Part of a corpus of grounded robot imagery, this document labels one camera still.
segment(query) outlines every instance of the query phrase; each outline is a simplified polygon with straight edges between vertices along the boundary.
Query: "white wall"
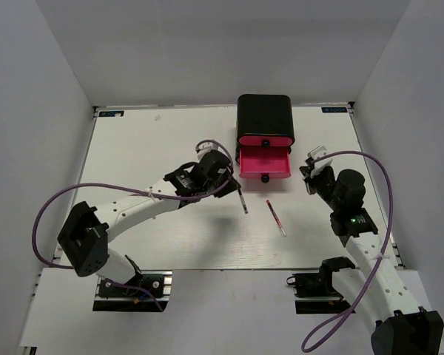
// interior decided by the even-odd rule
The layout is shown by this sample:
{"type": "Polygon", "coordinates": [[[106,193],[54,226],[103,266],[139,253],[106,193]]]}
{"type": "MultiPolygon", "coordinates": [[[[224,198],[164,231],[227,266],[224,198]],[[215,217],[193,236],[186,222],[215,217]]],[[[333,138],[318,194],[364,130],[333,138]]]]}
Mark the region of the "white wall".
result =
{"type": "Polygon", "coordinates": [[[358,99],[355,126],[391,174],[394,236],[444,319],[444,0],[408,6],[358,99]]]}
{"type": "Polygon", "coordinates": [[[354,101],[409,0],[37,0],[91,104],[354,101]]]}
{"type": "MultiPolygon", "coordinates": [[[[0,0],[0,355],[14,354],[42,265],[33,219],[77,180],[93,110],[33,0],[0,0]]],[[[68,199],[42,223],[51,257],[68,199]]]]}

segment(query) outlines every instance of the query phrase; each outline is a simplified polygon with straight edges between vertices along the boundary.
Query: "white robotic arm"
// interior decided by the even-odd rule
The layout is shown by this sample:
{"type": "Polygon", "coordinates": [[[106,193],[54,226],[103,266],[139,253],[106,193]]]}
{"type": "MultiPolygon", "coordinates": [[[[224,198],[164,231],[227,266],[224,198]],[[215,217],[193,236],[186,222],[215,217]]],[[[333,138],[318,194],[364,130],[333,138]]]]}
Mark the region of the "white robotic arm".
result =
{"type": "Polygon", "coordinates": [[[108,247],[118,235],[145,220],[196,203],[203,197],[223,197],[239,191],[232,176],[232,161],[214,145],[198,150],[198,163],[186,163],[152,184],[148,196],[130,195],[90,208],[76,204],[66,219],[58,242],[76,274],[97,274],[125,285],[140,285],[140,269],[127,256],[108,247]]]}
{"type": "Polygon", "coordinates": [[[355,311],[371,334],[375,355],[437,355],[443,321],[436,311],[425,310],[383,255],[385,241],[380,239],[377,227],[363,208],[365,178],[351,169],[341,171],[336,178],[331,162],[326,148],[319,146],[308,154],[307,166],[300,167],[300,171],[308,193],[319,195],[331,207],[332,230],[360,271],[346,257],[324,260],[317,283],[312,287],[321,286],[328,294],[339,293],[350,305],[358,302],[355,311]]]}

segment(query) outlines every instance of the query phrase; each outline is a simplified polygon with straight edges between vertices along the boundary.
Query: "marker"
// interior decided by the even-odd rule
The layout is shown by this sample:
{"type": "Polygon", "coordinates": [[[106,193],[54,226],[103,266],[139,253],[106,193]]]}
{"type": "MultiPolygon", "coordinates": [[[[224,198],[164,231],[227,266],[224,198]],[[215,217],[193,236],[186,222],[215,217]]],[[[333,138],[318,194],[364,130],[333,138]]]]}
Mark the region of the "marker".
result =
{"type": "Polygon", "coordinates": [[[280,219],[276,215],[276,212],[273,209],[272,204],[269,202],[269,200],[266,200],[266,204],[268,205],[269,210],[272,212],[273,217],[275,218],[276,224],[278,224],[278,228],[280,229],[281,234],[283,235],[283,237],[286,237],[286,232],[284,231],[284,228],[281,225],[280,219]]]}
{"type": "Polygon", "coordinates": [[[237,191],[238,191],[238,197],[240,197],[240,202],[242,202],[243,211],[245,212],[245,214],[248,214],[249,210],[246,208],[246,203],[242,195],[242,190],[239,189],[237,191]]]}

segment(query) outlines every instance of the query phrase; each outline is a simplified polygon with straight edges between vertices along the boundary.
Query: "cable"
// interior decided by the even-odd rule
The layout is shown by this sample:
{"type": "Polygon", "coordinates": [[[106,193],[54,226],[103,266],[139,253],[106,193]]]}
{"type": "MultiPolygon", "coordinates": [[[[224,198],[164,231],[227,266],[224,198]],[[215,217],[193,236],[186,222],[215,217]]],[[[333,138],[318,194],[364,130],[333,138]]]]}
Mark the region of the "cable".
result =
{"type": "MultiPolygon", "coordinates": [[[[217,145],[219,148],[221,148],[223,150],[223,152],[227,155],[227,157],[230,159],[230,168],[231,168],[231,172],[233,172],[233,159],[232,156],[230,155],[229,151],[225,148],[225,146],[223,146],[222,144],[218,143],[217,141],[214,141],[212,139],[206,139],[204,141],[199,142],[196,145],[196,149],[198,149],[198,147],[202,144],[202,143],[214,143],[215,145],[217,145]]],[[[180,201],[195,201],[195,200],[200,200],[206,197],[210,197],[213,196],[215,194],[217,194],[220,190],[222,190],[230,181],[230,179],[232,179],[232,175],[230,175],[227,180],[220,185],[218,188],[216,188],[214,191],[210,192],[209,194],[205,194],[205,195],[198,195],[198,196],[188,196],[188,197],[181,197],[181,196],[169,196],[169,195],[161,195],[161,194],[154,194],[152,193],[152,196],[155,198],[161,198],[161,199],[166,199],[166,200],[180,200],[180,201]]],[[[58,192],[56,192],[53,196],[51,196],[45,203],[44,205],[39,209],[38,214],[36,215],[35,218],[35,222],[33,224],[33,230],[31,232],[31,245],[33,247],[33,252],[35,253],[35,256],[38,258],[39,261],[41,261],[43,264],[50,266],[50,267],[54,267],[54,268],[63,268],[63,269],[67,269],[67,270],[73,270],[72,266],[65,266],[65,265],[59,265],[59,264],[55,264],[52,263],[46,259],[44,259],[41,254],[39,253],[38,250],[38,244],[36,242],[36,235],[38,233],[38,225],[39,222],[43,216],[44,211],[46,211],[46,209],[49,207],[49,205],[59,196],[65,194],[68,191],[71,190],[75,190],[75,189],[80,189],[83,187],[102,187],[105,189],[111,189],[111,190],[120,190],[120,191],[124,191],[124,192],[129,192],[135,195],[139,195],[139,196],[144,196],[144,197],[149,197],[149,192],[148,191],[144,191],[144,190],[138,190],[138,189],[131,189],[128,187],[124,187],[124,186],[118,186],[118,185],[111,185],[108,183],[77,183],[75,185],[71,185],[68,186],[58,192]]]]}
{"type": "Polygon", "coordinates": [[[120,287],[120,288],[128,288],[129,290],[136,290],[136,291],[141,291],[144,292],[148,297],[150,297],[156,304],[156,307],[158,307],[158,309],[160,310],[160,312],[163,311],[163,307],[161,307],[160,303],[158,302],[158,300],[156,299],[155,296],[153,296],[151,294],[151,292],[149,292],[148,290],[146,290],[143,287],[139,287],[139,286],[132,286],[132,285],[125,285],[123,283],[116,283],[115,281],[111,280],[111,279],[104,279],[104,282],[106,283],[111,283],[113,286],[115,287],[120,287]]]}
{"type": "Polygon", "coordinates": [[[146,294],[142,294],[137,300],[141,301],[143,298],[145,298],[146,294]]]}
{"type": "Polygon", "coordinates": [[[382,256],[385,254],[386,248],[388,247],[388,241],[389,241],[389,237],[390,237],[390,234],[391,234],[391,224],[393,222],[393,188],[391,187],[390,177],[388,176],[388,173],[386,172],[385,167],[383,166],[383,164],[378,159],[376,159],[376,157],[374,157],[373,155],[364,153],[364,152],[357,152],[357,151],[354,151],[354,150],[345,150],[345,151],[342,151],[342,152],[335,152],[335,153],[324,155],[323,157],[314,160],[312,163],[316,163],[316,162],[322,161],[324,159],[329,159],[329,158],[335,157],[337,155],[345,155],[345,154],[361,155],[361,156],[363,156],[365,158],[368,158],[368,159],[374,161],[380,167],[380,169],[381,169],[381,171],[383,173],[383,176],[385,177],[385,180],[386,180],[386,186],[387,186],[387,189],[388,189],[388,198],[389,198],[388,199],[389,208],[388,208],[388,222],[387,222],[387,227],[386,227],[386,236],[385,236],[385,240],[383,241],[382,247],[380,249],[380,256],[378,257],[377,262],[375,263],[373,269],[371,270],[371,273],[370,273],[369,277],[367,277],[367,280],[365,281],[365,285],[363,285],[362,290],[358,294],[358,296],[355,299],[355,301],[351,304],[350,308],[346,309],[342,313],[336,314],[335,316],[333,316],[332,318],[329,318],[325,322],[322,322],[316,328],[314,328],[312,331],[309,332],[309,334],[306,336],[306,338],[304,339],[304,341],[303,341],[303,343],[301,345],[301,350],[304,353],[310,353],[310,352],[316,350],[317,348],[319,348],[324,342],[326,342],[330,337],[332,337],[332,335],[334,335],[335,332],[337,330],[339,330],[339,328],[343,325],[343,323],[345,323],[346,320],[350,317],[350,315],[354,311],[355,307],[357,307],[357,305],[362,300],[362,297],[365,295],[365,293],[369,289],[370,284],[371,284],[373,278],[375,277],[375,274],[377,273],[378,268],[380,267],[380,263],[382,262],[382,256]],[[337,322],[332,327],[332,329],[327,332],[327,334],[324,337],[322,337],[318,342],[316,342],[310,348],[306,347],[307,342],[309,341],[309,339],[311,339],[311,337],[314,334],[316,334],[317,331],[319,331],[324,326],[328,325],[330,322],[334,322],[335,320],[337,320],[339,318],[341,318],[339,320],[339,322],[337,322]]]}

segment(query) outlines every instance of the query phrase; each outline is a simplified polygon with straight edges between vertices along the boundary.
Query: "white tabletop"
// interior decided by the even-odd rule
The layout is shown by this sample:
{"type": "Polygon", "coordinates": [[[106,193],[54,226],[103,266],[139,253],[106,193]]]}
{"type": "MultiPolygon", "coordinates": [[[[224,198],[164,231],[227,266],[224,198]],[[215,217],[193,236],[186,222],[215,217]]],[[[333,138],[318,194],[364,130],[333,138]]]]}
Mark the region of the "white tabletop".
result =
{"type": "MultiPolygon", "coordinates": [[[[123,117],[97,118],[81,181],[145,189],[194,161],[195,144],[207,138],[220,141],[235,156],[236,111],[234,106],[125,109],[123,117]]],[[[351,119],[348,113],[322,113],[320,107],[294,107],[293,119],[292,176],[268,184],[239,179],[248,215],[237,194],[211,197],[126,231],[112,248],[146,270],[317,268],[326,258],[347,255],[331,230],[330,208],[318,196],[307,195],[298,167],[319,145],[330,152],[360,150],[351,119]],[[288,237],[281,237],[266,199],[288,237]]],[[[336,173],[355,169],[365,176],[365,207],[383,238],[385,224],[364,160],[342,156],[332,165],[336,173]]],[[[76,202],[95,206],[124,195],[81,189],[76,202]]],[[[387,252],[394,255],[391,247],[387,252]]]]}

